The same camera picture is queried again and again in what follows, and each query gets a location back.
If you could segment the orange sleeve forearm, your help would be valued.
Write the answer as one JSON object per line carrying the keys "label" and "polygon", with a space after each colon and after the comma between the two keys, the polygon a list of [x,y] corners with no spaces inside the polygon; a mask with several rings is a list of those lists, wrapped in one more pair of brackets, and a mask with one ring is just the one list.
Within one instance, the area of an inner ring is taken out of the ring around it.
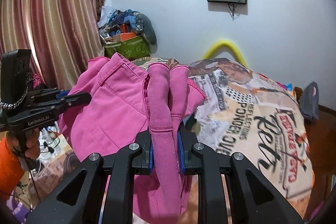
{"label": "orange sleeve forearm", "polygon": [[18,158],[10,151],[5,138],[1,140],[0,160],[1,201],[7,201],[25,171],[22,169]]}

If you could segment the left hand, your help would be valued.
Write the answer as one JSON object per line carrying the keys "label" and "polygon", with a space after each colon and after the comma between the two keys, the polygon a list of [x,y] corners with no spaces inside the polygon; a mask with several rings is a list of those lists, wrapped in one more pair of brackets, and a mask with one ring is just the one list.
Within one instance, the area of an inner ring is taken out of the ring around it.
{"label": "left hand", "polygon": [[[32,133],[29,133],[27,137],[26,146],[27,150],[25,151],[25,156],[27,158],[36,160],[40,155],[40,147],[39,147],[39,129],[34,129]],[[15,147],[19,146],[18,139],[11,132],[6,132],[5,140],[9,151],[15,152]]]}

